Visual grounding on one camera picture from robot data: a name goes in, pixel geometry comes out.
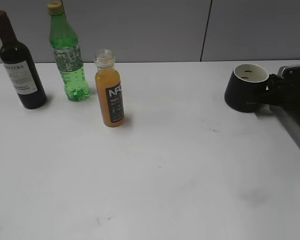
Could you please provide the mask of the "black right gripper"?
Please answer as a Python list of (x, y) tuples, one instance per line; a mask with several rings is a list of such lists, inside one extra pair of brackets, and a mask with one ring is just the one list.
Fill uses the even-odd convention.
[(258, 104), (280, 106), (283, 103), (281, 93), (276, 88), (283, 87), (286, 80), (291, 84), (293, 97), (283, 106), (278, 113), (278, 119), (287, 130), (300, 149), (300, 76), (282, 78), (276, 74), (270, 74), (267, 80), (267, 88), (263, 92), (256, 93), (254, 100)]

